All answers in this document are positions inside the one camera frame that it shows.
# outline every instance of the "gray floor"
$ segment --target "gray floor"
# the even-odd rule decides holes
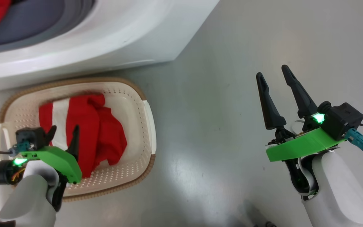
[[[317,104],[363,112],[363,2],[339,2],[221,1],[174,62],[104,73],[147,95],[157,159],[135,187],[63,204],[56,226],[241,227],[266,218],[310,227],[286,167],[265,154],[274,132],[264,128],[255,74],[263,72],[288,124],[297,107],[282,64]],[[0,107],[15,91],[0,92]],[[338,152],[363,185],[362,152],[348,144]]]

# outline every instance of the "white plastic basket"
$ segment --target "white plastic basket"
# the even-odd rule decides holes
[[[138,184],[153,167],[156,151],[155,125],[144,94],[131,82],[119,78],[73,79],[22,91],[12,96],[0,112],[1,143],[16,144],[15,132],[24,127],[39,127],[39,106],[75,95],[102,93],[105,106],[123,125],[127,148],[118,164],[102,162],[90,178],[68,187],[65,201],[82,200],[109,194]],[[1,159],[9,158],[0,155]]]

